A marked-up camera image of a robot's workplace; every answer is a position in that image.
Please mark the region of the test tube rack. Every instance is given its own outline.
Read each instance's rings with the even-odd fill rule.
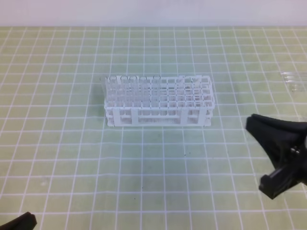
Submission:
[[[214,109],[209,76],[102,78],[108,126],[211,125]]]

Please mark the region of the clear plastic tube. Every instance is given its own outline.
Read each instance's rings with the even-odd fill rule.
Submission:
[[[306,72],[283,72],[281,76],[292,92],[307,92]]]
[[[120,77],[120,81],[121,81],[121,90],[122,90],[122,99],[124,102],[127,102],[127,97],[129,97],[130,93],[129,93],[129,79],[127,76],[121,76]]]
[[[131,76],[130,80],[130,89],[131,89],[131,96],[134,101],[138,101],[139,98],[139,86],[138,86],[138,77]]]
[[[110,76],[109,79],[108,79],[108,84],[109,84],[109,87],[108,87],[108,97],[110,99],[116,99],[116,96],[117,96],[117,80],[116,80],[116,76]]]
[[[152,96],[160,97],[161,76],[154,75],[152,80]]]
[[[146,76],[140,77],[140,89],[141,89],[142,99],[149,98],[150,93],[148,89],[148,80]]]

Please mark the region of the white wall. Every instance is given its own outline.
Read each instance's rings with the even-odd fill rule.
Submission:
[[[307,25],[307,0],[0,0],[0,25]]]

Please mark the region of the clamp jaw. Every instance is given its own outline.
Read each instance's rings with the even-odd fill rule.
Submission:
[[[33,230],[37,221],[35,215],[30,212],[26,212],[16,219],[1,225],[0,230]]]
[[[265,195],[274,199],[300,182],[307,185],[307,122],[252,114],[247,118],[246,130],[263,147],[275,168],[260,179],[259,189]]]

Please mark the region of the table surface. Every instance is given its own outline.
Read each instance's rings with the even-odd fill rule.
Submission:
[[[0,224],[39,230],[305,230],[300,184],[270,200],[252,113],[300,120],[307,27],[0,27]],[[106,124],[103,75],[209,75],[211,127]]]

